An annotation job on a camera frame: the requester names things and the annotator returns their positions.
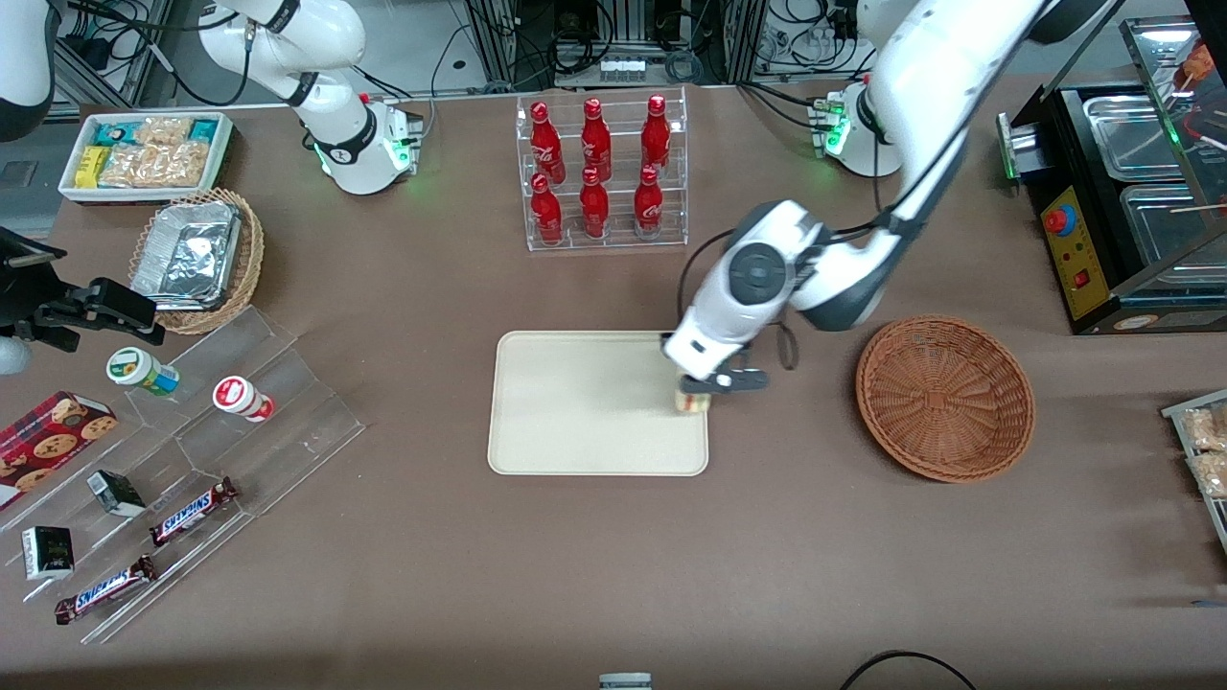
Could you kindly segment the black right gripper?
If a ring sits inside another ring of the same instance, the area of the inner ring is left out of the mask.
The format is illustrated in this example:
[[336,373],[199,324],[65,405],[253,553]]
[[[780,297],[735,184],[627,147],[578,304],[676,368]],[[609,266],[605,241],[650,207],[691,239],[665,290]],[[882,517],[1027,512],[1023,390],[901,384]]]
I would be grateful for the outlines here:
[[[86,313],[71,297],[74,285],[64,284],[52,266],[52,262],[66,255],[64,249],[1,230],[2,336],[42,343],[59,351],[79,350],[81,336],[72,327],[86,327]],[[63,304],[67,324],[32,322],[45,303]],[[101,331],[126,333],[150,345],[164,343],[166,329],[156,322],[156,303],[109,277],[96,277],[90,284],[90,311],[91,322]]]

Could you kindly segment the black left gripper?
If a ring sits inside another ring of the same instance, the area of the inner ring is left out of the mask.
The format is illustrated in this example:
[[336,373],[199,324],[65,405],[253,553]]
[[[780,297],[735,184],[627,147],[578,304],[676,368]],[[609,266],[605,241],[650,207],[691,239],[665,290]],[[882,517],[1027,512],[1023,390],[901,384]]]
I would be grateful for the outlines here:
[[[693,335],[693,333],[683,333],[681,344],[683,345],[683,350],[693,351],[693,354],[698,354],[701,357],[714,357],[718,354],[718,350],[710,349],[710,343],[706,343],[699,336]],[[697,392],[697,397],[710,397],[715,392],[733,390],[735,379],[745,368],[748,359],[745,357],[741,349],[725,351],[725,355],[728,357],[723,359],[719,365],[714,365],[706,379],[693,379],[687,370],[680,368],[680,397],[691,397],[692,392]]]

